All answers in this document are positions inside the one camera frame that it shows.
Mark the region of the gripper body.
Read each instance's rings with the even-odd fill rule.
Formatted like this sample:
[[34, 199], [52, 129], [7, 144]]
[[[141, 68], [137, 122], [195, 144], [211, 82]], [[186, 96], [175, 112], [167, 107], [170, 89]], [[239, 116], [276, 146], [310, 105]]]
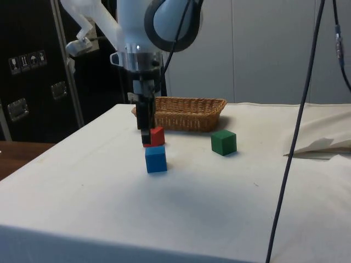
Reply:
[[161, 52], [133, 54], [133, 102], [154, 98], [160, 91]]

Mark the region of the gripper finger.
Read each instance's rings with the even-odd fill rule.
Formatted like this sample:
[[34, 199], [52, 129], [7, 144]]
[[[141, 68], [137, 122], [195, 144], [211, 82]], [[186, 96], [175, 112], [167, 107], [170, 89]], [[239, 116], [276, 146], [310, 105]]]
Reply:
[[154, 102], [142, 101], [136, 104], [137, 127], [141, 133], [142, 144], [151, 144], [151, 129], [155, 127]]

